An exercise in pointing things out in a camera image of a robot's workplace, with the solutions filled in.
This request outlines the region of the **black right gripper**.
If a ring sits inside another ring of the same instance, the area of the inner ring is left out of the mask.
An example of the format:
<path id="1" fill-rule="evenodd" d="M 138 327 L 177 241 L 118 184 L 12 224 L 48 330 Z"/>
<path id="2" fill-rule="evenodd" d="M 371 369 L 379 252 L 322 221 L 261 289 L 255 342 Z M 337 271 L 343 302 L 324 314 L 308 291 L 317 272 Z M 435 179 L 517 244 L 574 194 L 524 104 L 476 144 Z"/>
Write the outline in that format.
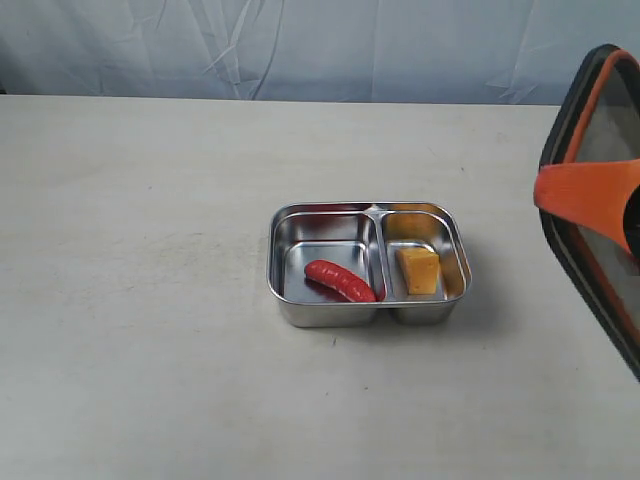
<path id="1" fill-rule="evenodd" d="M 639 161 L 578 162 L 540 169 L 536 207 L 592 230 L 640 259 Z"/>

